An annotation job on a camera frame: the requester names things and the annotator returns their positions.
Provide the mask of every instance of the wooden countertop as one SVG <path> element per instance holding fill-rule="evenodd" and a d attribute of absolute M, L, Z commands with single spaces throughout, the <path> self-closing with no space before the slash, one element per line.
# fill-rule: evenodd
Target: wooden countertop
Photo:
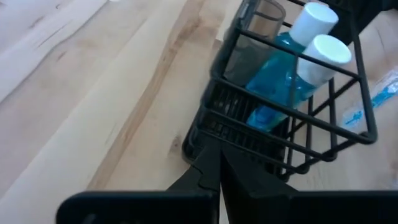
<path fill-rule="evenodd" d="M 0 26 L 7 32 L 0 37 L 0 220 L 51 223 L 59 203 L 74 193 L 162 190 L 177 180 L 188 168 L 182 141 L 238 5 L 0 0 L 0 24 L 7 25 Z M 284 7 L 289 15 L 300 11 Z M 397 65 L 396 21 L 396 11 L 382 12 L 361 34 L 371 85 Z M 326 96 L 319 95 L 316 102 Z M 398 169 L 397 107 L 394 99 L 376 111 L 376 144 L 347 149 L 289 184 L 390 187 Z M 317 146 L 329 141 L 316 134 Z M 224 210 L 221 218 L 225 222 Z"/>

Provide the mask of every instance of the blue bottle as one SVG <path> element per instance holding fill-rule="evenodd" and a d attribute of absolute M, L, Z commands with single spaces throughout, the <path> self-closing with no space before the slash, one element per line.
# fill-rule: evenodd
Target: blue bottle
<path fill-rule="evenodd" d="M 328 6 L 310 2 L 304 6 L 289 32 L 281 33 L 275 38 L 276 44 L 289 48 L 297 53 L 302 53 L 306 46 L 320 34 L 327 34 L 338 22 L 337 14 Z M 293 77 L 294 56 L 275 50 L 269 60 L 261 67 L 256 76 L 246 85 L 246 89 L 279 103 L 288 105 L 289 86 Z M 294 102 L 307 99 L 315 87 L 296 79 Z M 263 107 L 258 108 L 249 117 L 247 124 L 263 131 L 269 131 L 278 123 L 277 112 L 269 111 Z"/>
<path fill-rule="evenodd" d="M 329 35 L 316 36 L 303 54 L 341 67 L 351 61 L 351 52 L 342 41 Z M 330 80 L 336 72 L 316 63 L 300 58 L 297 63 L 297 76 L 294 80 L 293 68 L 285 76 L 277 78 L 267 93 L 268 99 L 289 106 L 290 87 L 295 82 L 292 106 L 296 108 L 313 93 Z M 263 131 L 270 131 L 287 116 L 267 106 L 256 108 L 247 120 L 247 124 Z"/>

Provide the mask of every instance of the black metal shelf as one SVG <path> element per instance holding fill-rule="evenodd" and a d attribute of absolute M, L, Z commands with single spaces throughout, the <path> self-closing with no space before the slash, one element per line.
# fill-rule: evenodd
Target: black metal shelf
<path fill-rule="evenodd" d="M 377 139 L 376 122 L 374 119 L 369 88 L 366 79 L 364 62 L 361 52 L 361 43 L 359 41 L 359 31 L 357 29 L 358 16 L 352 10 L 349 1 L 325 1 L 339 15 L 340 21 L 331 31 L 330 35 L 341 39 L 345 44 L 351 41 L 354 43 L 354 52 L 358 73 L 347 71 L 343 68 L 335 67 L 317 59 L 308 57 L 304 54 L 297 54 L 285 47 L 279 46 L 272 41 L 267 40 L 264 36 L 248 30 L 248 24 L 253 16 L 267 17 L 261 13 L 257 13 L 256 7 L 261 0 L 248 0 L 243 2 L 237 16 L 232 22 L 227 33 L 223 45 L 218 52 L 215 61 L 211 67 L 211 81 L 203 95 L 201 108 L 198 116 L 193 123 L 193 128 L 188 136 L 189 146 L 192 151 L 197 148 L 196 154 L 200 153 L 203 146 L 198 144 L 198 139 L 216 138 L 234 146 L 236 149 L 248 154 L 253 161 L 262 161 L 265 169 L 278 176 L 280 179 L 287 181 L 290 175 L 294 173 L 305 174 L 309 171 L 310 166 L 319 161 L 332 162 L 337 158 L 340 151 L 350 147 L 356 143 L 372 144 Z M 299 5 L 303 2 L 295 0 L 287 0 Z M 342 30 L 342 25 L 349 24 L 349 30 Z M 335 89 L 335 81 L 329 81 L 329 99 L 313 107 L 313 97 L 308 100 L 308 113 L 303 113 L 293 109 L 291 106 L 285 106 L 278 102 L 274 102 L 247 91 L 242 86 L 238 86 L 225 79 L 224 73 L 231 55 L 236 47 L 238 39 L 245 37 L 250 40 L 268 45 L 276 50 L 283 50 L 295 57 L 295 69 L 297 69 L 297 61 L 304 58 L 311 62 L 317 63 L 336 72 L 350 77 L 345 85 L 340 89 Z M 361 96 L 364 105 L 364 117 L 368 130 L 361 134 L 356 134 L 336 125 L 336 99 L 344 92 L 349 90 L 354 84 L 359 83 Z M 290 99 L 293 98 L 294 85 L 290 90 Z M 274 110 L 285 113 L 289 118 L 283 124 L 275 128 L 271 133 L 265 133 L 246 124 L 246 120 L 250 113 L 259 105 L 268 106 Z M 315 116 L 319 112 L 329 107 L 329 122 L 318 119 Z M 304 146 L 294 143 L 295 133 L 307 125 L 306 143 Z M 325 152 L 318 152 L 312 147 L 312 126 L 328 131 L 330 133 L 330 148 Z M 338 143 L 338 137 L 343 137 L 346 141 Z M 243 139 L 250 139 L 254 145 L 248 145 Z M 305 154 L 305 159 L 298 166 L 292 165 L 293 151 Z"/>

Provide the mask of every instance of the white cap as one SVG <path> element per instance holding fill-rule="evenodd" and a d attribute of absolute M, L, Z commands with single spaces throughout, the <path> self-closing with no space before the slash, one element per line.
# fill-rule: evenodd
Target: white cap
<path fill-rule="evenodd" d="M 330 35 L 318 35 L 304 50 L 305 55 L 341 67 L 351 61 L 351 51 L 336 37 Z M 333 78 L 336 71 L 317 63 L 299 58 L 297 74 L 307 83 L 313 86 L 321 86 Z"/>
<path fill-rule="evenodd" d="M 304 5 L 289 34 L 294 41 L 306 47 L 317 35 L 328 34 L 337 22 L 337 14 L 328 6 L 310 2 Z"/>

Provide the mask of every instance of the clear cup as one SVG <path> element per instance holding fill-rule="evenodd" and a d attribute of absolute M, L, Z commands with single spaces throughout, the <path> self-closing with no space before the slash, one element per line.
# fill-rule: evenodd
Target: clear cup
<path fill-rule="evenodd" d="M 247 4 L 241 7 L 242 10 L 247 10 L 243 18 L 243 29 L 273 41 L 285 19 L 285 9 L 273 0 L 251 0 L 243 4 Z M 245 86 L 269 58 L 271 51 L 270 46 L 240 35 L 224 77 L 236 85 Z"/>

